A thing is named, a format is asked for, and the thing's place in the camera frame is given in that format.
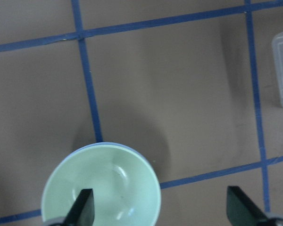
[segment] bowl rim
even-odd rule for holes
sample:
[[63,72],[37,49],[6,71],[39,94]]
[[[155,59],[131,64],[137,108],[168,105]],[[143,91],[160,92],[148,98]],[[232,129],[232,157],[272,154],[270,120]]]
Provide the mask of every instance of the bowl rim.
[[84,147],[77,149],[76,151],[72,152],[71,154],[69,154],[63,161],[61,161],[58,164],[58,166],[50,174],[49,178],[46,181],[45,187],[43,189],[42,200],[41,200],[41,213],[42,213],[43,222],[46,220],[45,215],[44,215],[45,197],[48,193],[51,181],[54,178],[54,176],[56,175],[56,173],[58,172],[58,170],[61,168],[62,165],[64,165],[67,161],[69,161],[73,156],[81,153],[82,151],[85,151],[86,149],[94,148],[94,147],[97,147],[97,146],[114,147],[114,148],[118,148],[120,150],[126,151],[130,154],[133,154],[138,159],[140,159],[145,164],[145,166],[149,169],[149,172],[152,174],[152,177],[153,177],[154,182],[156,184],[156,192],[158,193],[158,196],[157,196],[157,204],[158,205],[157,205],[156,210],[155,210],[156,212],[153,215],[152,223],[149,225],[149,226],[154,226],[156,224],[157,220],[158,220],[160,209],[161,209],[161,189],[160,189],[160,184],[159,184],[159,180],[157,178],[157,175],[156,175],[153,167],[149,163],[149,161],[142,154],[140,154],[138,151],[134,150],[131,147],[128,147],[126,145],[122,145],[122,144],[119,144],[119,143],[114,143],[114,142],[98,142],[98,143],[86,145]]

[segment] floor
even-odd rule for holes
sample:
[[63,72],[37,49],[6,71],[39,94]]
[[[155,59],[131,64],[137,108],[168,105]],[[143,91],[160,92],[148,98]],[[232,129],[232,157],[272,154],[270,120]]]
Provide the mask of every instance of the floor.
[[0,225],[41,225],[51,172],[100,141],[152,164],[158,226],[229,226],[228,185],[283,215],[283,0],[251,3],[0,0]]

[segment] blue tape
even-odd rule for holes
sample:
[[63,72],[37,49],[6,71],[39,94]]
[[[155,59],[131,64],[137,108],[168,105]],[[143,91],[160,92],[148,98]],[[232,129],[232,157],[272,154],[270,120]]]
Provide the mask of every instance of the blue tape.
[[13,221],[24,220],[41,216],[41,210],[33,210],[30,212],[20,213],[12,216],[0,218],[0,224],[6,224]]
[[[71,2],[72,2],[73,13],[75,18],[75,27],[77,29],[77,32],[80,32],[81,30],[83,30],[83,25],[82,25],[79,2],[78,0],[72,0]],[[81,61],[82,61],[83,72],[85,77],[85,83],[87,88],[89,106],[92,114],[95,139],[96,142],[103,142],[102,132],[100,128],[100,117],[99,117],[98,107],[96,104],[95,91],[92,82],[92,74],[89,65],[86,42],[84,38],[80,38],[78,42],[79,42]]]
[[163,25],[168,25],[168,24],[177,24],[177,23],[182,23],[182,22],[208,19],[208,18],[214,18],[214,17],[219,17],[219,16],[228,16],[228,15],[257,11],[257,10],[268,9],[268,8],[282,7],[283,0],[248,4],[248,5],[243,5],[243,6],[223,8],[223,9],[217,9],[217,10],[200,12],[200,13],[192,13],[192,14],[181,15],[181,16],[171,16],[171,17],[155,19],[155,20],[147,20],[147,21],[141,21],[141,22],[135,22],[135,23],[128,23],[128,24],[89,29],[85,31],[83,30],[83,25],[82,25],[82,21],[80,17],[81,13],[79,10],[78,1],[72,0],[72,6],[73,6],[73,13],[74,13],[74,18],[75,18],[75,27],[76,27],[77,32],[67,33],[63,35],[50,36],[50,37],[45,37],[45,38],[39,38],[39,39],[34,39],[34,40],[25,40],[25,41],[13,42],[9,44],[3,44],[3,45],[0,45],[0,52],[11,51],[11,50],[21,49],[21,48],[41,46],[41,45],[46,45],[46,44],[63,41],[63,40],[74,40],[74,39],[79,40],[82,38],[89,38],[89,37],[93,37],[96,35],[133,31],[133,30],[139,30],[139,29],[150,28],[150,27],[158,27],[158,26],[163,26]]
[[[283,156],[267,160],[268,165],[274,165],[274,164],[277,164],[277,163],[280,163],[280,162],[283,162]],[[175,187],[175,186],[190,184],[190,183],[194,183],[194,182],[199,182],[199,181],[202,181],[202,180],[208,180],[208,179],[212,179],[212,178],[217,178],[217,177],[222,177],[222,176],[231,175],[231,174],[235,174],[235,173],[240,173],[240,172],[244,172],[244,171],[248,171],[248,170],[254,170],[254,169],[260,168],[261,166],[262,166],[261,162],[255,162],[255,163],[251,163],[251,164],[247,164],[247,165],[243,165],[243,166],[232,167],[232,168],[229,168],[229,169],[222,169],[222,170],[215,171],[215,172],[205,173],[205,174],[193,176],[193,177],[190,177],[190,178],[182,178],[182,179],[178,179],[178,180],[163,182],[163,183],[160,183],[160,187],[161,187],[161,189],[166,189],[166,188],[170,188],[170,187]],[[9,222],[17,221],[17,220],[33,218],[33,217],[38,217],[40,215],[41,215],[41,210],[34,210],[34,211],[26,212],[26,213],[20,213],[20,214],[8,216],[8,217],[0,218],[0,224],[9,223]]]
[[283,162],[283,156],[267,160],[268,165],[275,165],[275,164],[280,163],[280,162]]
[[253,29],[253,19],[251,12],[246,13],[246,24],[247,24],[247,35],[248,35],[249,52],[250,52],[250,69],[251,69],[253,99],[254,99],[255,114],[256,114],[258,145],[259,145],[261,165],[262,165],[261,167],[262,167],[262,180],[263,180],[263,199],[264,199],[265,211],[269,212],[270,202],[269,202],[268,169],[267,169],[267,161],[266,161],[264,133],[262,126],[262,113],[261,113],[261,103],[260,103],[260,93],[259,93],[254,29]]
[[78,37],[79,37],[78,34],[74,32],[74,33],[55,35],[55,36],[39,38],[39,39],[17,41],[17,42],[12,42],[9,44],[0,45],[0,52],[22,49],[22,48],[29,48],[29,47],[36,47],[36,46],[43,46],[43,45],[47,45],[47,44],[51,44],[51,43],[59,42],[59,41],[76,40],[78,39]]
[[243,166],[237,166],[237,167],[232,167],[229,169],[223,169],[215,172],[210,172],[210,173],[205,173],[197,176],[193,176],[190,178],[182,178],[179,180],[173,180],[173,181],[168,181],[168,182],[163,182],[160,183],[160,188],[161,189],[166,189],[170,187],[175,187],[175,186],[180,186],[180,185],[185,185],[185,184],[190,184],[202,180],[208,180],[212,178],[217,178],[217,177],[222,177],[234,173],[240,173],[248,170],[253,170],[253,169],[258,169],[261,167],[261,162],[255,162]]
[[72,5],[72,12],[74,14],[75,19],[75,29],[77,32],[83,30],[83,23],[82,23],[82,17],[81,17],[81,10],[80,10],[80,4],[78,0],[71,0]]

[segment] light green bowl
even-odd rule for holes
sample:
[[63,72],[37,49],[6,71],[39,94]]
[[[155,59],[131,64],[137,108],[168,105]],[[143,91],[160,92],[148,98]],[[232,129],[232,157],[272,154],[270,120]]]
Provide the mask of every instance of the light green bowl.
[[65,217],[81,189],[94,192],[93,226],[154,226],[160,186],[148,161],[116,143],[96,143],[66,157],[48,179],[42,219]]

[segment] grid line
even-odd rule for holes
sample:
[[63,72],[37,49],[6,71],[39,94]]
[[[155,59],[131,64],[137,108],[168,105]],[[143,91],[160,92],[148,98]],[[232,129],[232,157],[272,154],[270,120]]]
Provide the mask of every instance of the grid line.
[[[281,162],[283,162],[283,156],[268,159],[266,161],[266,164],[270,166],[270,165],[275,165]],[[222,170],[218,170],[218,171],[214,171],[210,173],[204,173],[204,174],[196,175],[196,176],[189,177],[189,178],[182,178],[178,180],[163,182],[163,183],[160,183],[160,187],[161,189],[167,189],[171,187],[196,183],[196,182],[200,182],[203,180],[214,179],[218,177],[223,177],[223,176],[227,176],[227,175],[231,175],[235,173],[245,172],[248,170],[255,170],[259,168],[261,168],[260,161],[254,162],[251,164],[241,165],[238,167],[232,167],[232,168],[222,169]],[[30,212],[15,214],[15,215],[0,218],[0,224],[17,221],[17,220],[24,220],[24,219],[33,218],[33,217],[38,217],[40,215],[41,215],[41,210],[34,210]]]
[[[75,19],[75,29],[78,33],[80,33],[83,30],[83,23],[82,23],[79,1],[71,0],[71,4],[72,4],[74,19]],[[90,111],[92,115],[95,139],[96,139],[96,142],[103,142],[102,132],[100,128],[100,116],[99,116],[98,107],[97,107],[96,98],[95,98],[95,91],[94,91],[94,86],[93,86],[93,81],[92,81],[92,73],[90,70],[90,63],[88,59],[85,38],[79,38],[78,45],[79,45],[79,50],[80,50],[83,72],[84,72],[89,106],[90,106]]]
[[[244,2],[245,5],[251,4],[250,0],[245,0]],[[249,44],[251,82],[253,88],[253,99],[254,99],[254,107],[255,107],[255,115],[256,115],[258,146],[259,146],[260,158],[261,158],[263,201],[264,201],[265,211],[269,212],[270,203],[269,203],[268,169],[266,163],[266,149],[265,149],[264,133],[263,133],[263,125],[262,125],[262,112],[261,112],[261,103],[260,103],[260,91],[259,91],[252,12],[251,11],[246,12],[245,16],[246,16],[247,37]]]
[[12,43],[7,43],[7,44],[1,44],[0,52],[22,49],[22,48],[29,48],[29,47],[36,47],[36,46],[51,44],[51,43],[55,43],[59,41],[79,40],[82,38],[90,38],[90,37],[97,36],[97,35],[113,34],[113,33],[119,33],[119,32],[127,32],[127,31],[151,28],[151,27],[159,27],[159,26],[164,26],[164,25],[178,24],[178,23],[183,23],[183,22],[209,19],[209,18],[221,17],[221,16],[229,16],[229,15],[240,14],[244,12],[253,12],[253,11],[258,11],[258,10],[263,10],[263,9],[268,9],[268,8],[276,8],[276,7],[283,7],[283,0],[254,3],[250,5],[222,8],[222,9],[216,9],[216,10],[211,10],[211,11],[204,11],[204,12],[192,13],[192,14],[186,14],[186,15],[180,15],[180,16],[171,16],[171,17],[159,18],[159,19],[154,19],[154,20],[146,20],[146,21],[141,21],[141,22],[94,28],[94,29],[89,29],[89,30],[82,30],[79,32],[78,31],[71,32],[71,33],[66,33],[66,34],[61,34],[61,35],[54,35],[54,36],[49,36],[49,37],[44,37],[44,38],[38,38],[38,39],[17,41],[17,42],[12,42]]

